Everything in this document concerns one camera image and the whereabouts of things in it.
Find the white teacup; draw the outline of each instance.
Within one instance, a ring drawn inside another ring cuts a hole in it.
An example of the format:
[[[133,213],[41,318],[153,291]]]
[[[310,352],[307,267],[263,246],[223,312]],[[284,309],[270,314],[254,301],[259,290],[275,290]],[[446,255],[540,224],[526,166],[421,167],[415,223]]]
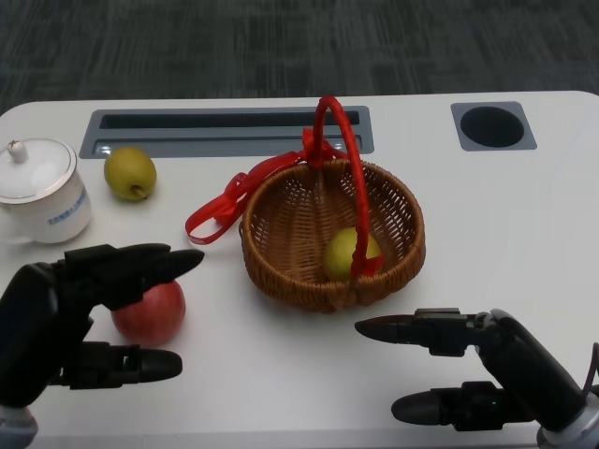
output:
[[[0,211],[8,212],[0,227],[13,220],[20,233],[9,242],[56,243],[83,230],[92,208],[76,167],[77,155],[58,140],[28,139],[0,150]]]

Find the red ribbon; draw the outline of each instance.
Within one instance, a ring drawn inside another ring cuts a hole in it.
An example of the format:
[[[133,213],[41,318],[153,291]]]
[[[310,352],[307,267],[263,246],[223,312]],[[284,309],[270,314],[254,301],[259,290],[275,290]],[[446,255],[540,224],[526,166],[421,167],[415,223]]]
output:
[[[331,109],[337,124],[341,128],[347,153],[335,150],[323,139],[327,109]],[[250,197],[252,197],[256,189],[269,176],[296,166],[302,161],[307,162],[314,168],[320,168],[325,161],[349,158],[356,184],[356,208],[358,213],[356,223],[358,242],[353,255],[351,275],[353,279],[356,279],[360,274],[373,275],[383,266],[383,257],[378,256],[366,259],[370,232],[366,181],[364,180],[364,172],[359,159],[358,145],[356,144],[354,131],[343,111],[343,107],[336,98],[332,96],[321,98],[316,108],[314,130],[303,130],[302,143],[303,150],[301,152],[287,152],[261,162],[247,174],[238,173],[226,186],[225,192],[222,195],[201,207],[187,219],[187,222],[185,222],[187,236],[193,243],[198,245],[207,245],[217,240],[237,222],[247,207]],[[218,231],[204,238],[191,235],[194,229],[212,218],[221,226]]]

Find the red apple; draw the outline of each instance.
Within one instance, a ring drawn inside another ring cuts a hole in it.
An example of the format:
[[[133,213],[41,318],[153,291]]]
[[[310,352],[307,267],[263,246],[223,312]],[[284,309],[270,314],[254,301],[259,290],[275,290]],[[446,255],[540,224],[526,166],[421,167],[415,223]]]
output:
[[[151,288],[143,300],[112,313],[112,321],[127,340],[159,346],[172,340],[183,323],[185,296],[173,281]]]

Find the yellow pear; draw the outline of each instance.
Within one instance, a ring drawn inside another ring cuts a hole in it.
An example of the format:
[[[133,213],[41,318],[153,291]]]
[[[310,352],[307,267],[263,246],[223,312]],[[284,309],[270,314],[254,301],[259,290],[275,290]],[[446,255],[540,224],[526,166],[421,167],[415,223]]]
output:
[[[156,186],[156,167],[137,147],[122,147],[106,159],[104,179],[114,194],[129,201],[146,199]]]
[[[333,237],[325,250],[324,269],[330,281],[347,281],[351,275],[352,255],[356,250],[358,232],[348,227]],[[366,258],[381,255],[381,248],[373,236],[368,236]]]

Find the teacup lid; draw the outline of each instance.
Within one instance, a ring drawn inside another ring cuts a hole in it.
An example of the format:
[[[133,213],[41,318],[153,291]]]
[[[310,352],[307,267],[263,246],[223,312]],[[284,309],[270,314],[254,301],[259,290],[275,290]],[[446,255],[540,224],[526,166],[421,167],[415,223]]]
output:
[[[65,185],[76,166],[73,149],[58,140],[13,140],[0,149],[0,203],[30,203],[51,195]]]

